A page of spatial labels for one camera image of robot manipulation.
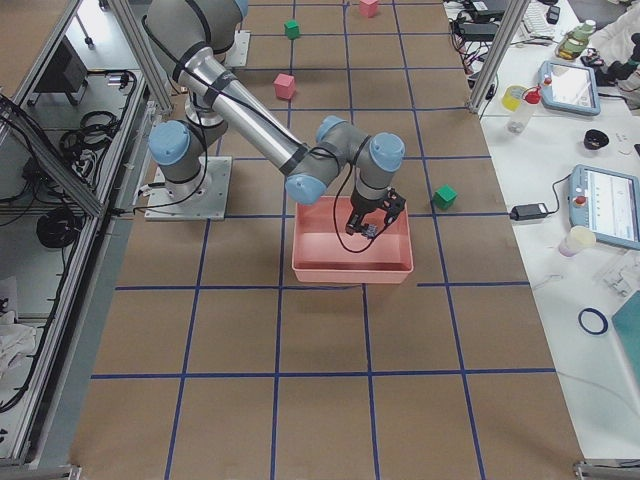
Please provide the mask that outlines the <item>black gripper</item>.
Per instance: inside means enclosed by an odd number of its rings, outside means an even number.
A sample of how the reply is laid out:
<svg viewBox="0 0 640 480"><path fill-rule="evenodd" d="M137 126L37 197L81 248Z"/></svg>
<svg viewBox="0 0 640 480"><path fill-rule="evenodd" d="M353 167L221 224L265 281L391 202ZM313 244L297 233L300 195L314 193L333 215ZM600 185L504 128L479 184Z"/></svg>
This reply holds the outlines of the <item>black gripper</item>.
<svg viewBox="0 0 640 480"><path fill-rule="evenodd" d="M348 235L362 234L365 231L365 217L378 209L385 211L384 226L378 235L385 233L405 209L405 198L394 188L387 188L380 198L368 199L354 190L350 202L352 211L345 226Z"/></svg>

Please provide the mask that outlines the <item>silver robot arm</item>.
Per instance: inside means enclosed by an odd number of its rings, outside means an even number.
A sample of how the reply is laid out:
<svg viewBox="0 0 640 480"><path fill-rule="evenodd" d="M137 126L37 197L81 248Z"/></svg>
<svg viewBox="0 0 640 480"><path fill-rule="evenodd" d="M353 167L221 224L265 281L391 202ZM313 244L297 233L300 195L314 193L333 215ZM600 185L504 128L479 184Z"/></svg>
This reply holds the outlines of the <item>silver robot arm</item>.
<svg viewBox="0 0 640 480"><path fill-rule="evenodd" d="M405 208L391 186L404 142L388 132L368 135L336 116L323 120L315 147L296 139L218 59L233 46L247 13L245 1L154 1L142 26L160 65L188 89L193 122L212 114L235 129L284 175L294 201L314 204L345 166L356 169L346 231L372 237L368 214L382 210L390 225Z"/></svg>

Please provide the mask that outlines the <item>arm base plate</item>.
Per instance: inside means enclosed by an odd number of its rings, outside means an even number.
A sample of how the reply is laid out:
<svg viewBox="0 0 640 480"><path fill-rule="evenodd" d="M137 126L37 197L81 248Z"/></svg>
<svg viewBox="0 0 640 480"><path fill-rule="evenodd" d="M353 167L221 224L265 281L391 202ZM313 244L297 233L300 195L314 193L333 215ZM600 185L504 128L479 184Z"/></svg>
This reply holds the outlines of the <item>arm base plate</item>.
<svg viewBox="0 0 640 480"><path fill-rule="evenodd" d="M251 32L238 30L235 32L234 43L222 54L222 64L227 69L245 68L248 61Z"/></svg>
<svg viewBox="0 0 640 480"><path fill-rule="evenodd" d="M154 181L161 186L149 194L144 217L148 221L223 221L226 216L233 159L230 156L199 157L201 172L184 184L165 180L159 167Z"/></svg>

